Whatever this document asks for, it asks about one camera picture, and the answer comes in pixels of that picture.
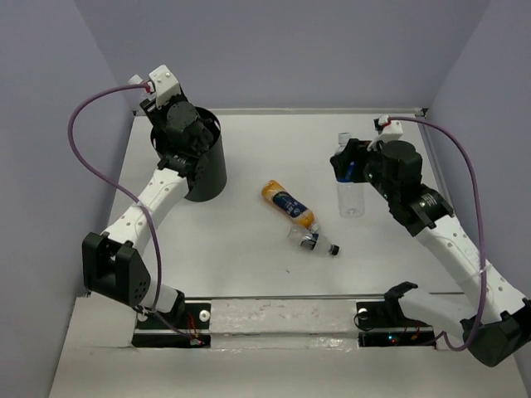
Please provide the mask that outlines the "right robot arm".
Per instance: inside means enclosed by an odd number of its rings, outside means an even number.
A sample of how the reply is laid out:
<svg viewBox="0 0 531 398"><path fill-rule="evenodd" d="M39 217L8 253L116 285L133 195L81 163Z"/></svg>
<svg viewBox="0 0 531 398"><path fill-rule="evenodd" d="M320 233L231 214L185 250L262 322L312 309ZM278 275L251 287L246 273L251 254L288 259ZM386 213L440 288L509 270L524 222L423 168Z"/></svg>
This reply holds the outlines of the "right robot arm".
<svg viewBox="0 0 531 398"><path fill-rule="evenodd" d="M388 323L426 323L451 335L488 367L529 343L529 298L480 258L453 208L422 183L422 157L412 144L352 138L330 163L337 180L370 184L387 202L393 219L435 256L469 300L459 305L402 282L384 294L382 315Z"/></svg>

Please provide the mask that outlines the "blue label water bottle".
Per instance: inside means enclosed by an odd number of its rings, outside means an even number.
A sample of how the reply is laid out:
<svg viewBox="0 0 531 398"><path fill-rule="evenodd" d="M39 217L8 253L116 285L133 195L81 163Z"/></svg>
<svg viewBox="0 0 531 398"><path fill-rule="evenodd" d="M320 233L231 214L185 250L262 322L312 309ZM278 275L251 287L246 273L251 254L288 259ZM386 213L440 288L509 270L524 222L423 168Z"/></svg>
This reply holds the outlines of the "blue label water bottle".
<svg viewBox="0 0 531 398"><path fill-rule="evenodd" d="M364 185L337 181L339 214L343 218L361 217L365 212Z"/></svg>

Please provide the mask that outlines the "orange bottle blue label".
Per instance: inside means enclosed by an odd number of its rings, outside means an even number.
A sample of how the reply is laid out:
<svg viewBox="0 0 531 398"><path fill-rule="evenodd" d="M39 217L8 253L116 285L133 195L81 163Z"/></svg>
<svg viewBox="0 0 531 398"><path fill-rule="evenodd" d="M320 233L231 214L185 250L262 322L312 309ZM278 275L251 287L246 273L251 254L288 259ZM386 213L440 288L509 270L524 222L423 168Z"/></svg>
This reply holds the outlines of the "orange bottle blue label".
<svg viewBox="0 0 531 398"><path fill-rule="evenodd" d="M294 224L316 233L319 223L314 213L295 199L276 180L269 180L261 190L262 198L286 215Z"/></svg>

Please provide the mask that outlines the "clear bottle black label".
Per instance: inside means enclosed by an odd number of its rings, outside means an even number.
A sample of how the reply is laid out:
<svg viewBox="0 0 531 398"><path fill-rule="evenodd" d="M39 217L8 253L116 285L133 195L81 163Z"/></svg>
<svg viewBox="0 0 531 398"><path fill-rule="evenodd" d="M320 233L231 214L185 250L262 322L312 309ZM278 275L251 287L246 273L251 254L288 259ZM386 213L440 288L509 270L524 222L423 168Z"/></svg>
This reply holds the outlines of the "clear bottle black label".
<svg viewBox="0 0 531 398"><path fill-rule="evenodd" d="M326 235L314 233L298 226L294 226L290 230L288 239L302 250L319 256L335 257L340 251L340 247L334 244Z"/></svg>

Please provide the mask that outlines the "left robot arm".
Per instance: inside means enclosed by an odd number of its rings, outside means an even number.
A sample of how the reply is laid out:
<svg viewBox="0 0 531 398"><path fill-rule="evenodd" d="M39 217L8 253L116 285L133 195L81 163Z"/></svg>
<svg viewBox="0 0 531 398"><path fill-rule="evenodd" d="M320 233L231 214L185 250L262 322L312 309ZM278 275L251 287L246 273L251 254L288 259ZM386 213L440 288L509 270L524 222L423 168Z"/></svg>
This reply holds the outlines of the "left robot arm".
<svg viewBox="0 0 531 398"><path fill-rule="evenodd" d="M179 201L209 201L224 189L221 123L213 112L185 100L172 100L164 109L149 100L141 106L153 125L150 140L159 161L124 214L83 240L84 286L173 328L183 320L185 295L163 283L161 269L150 273L143 253Z"/></svg>

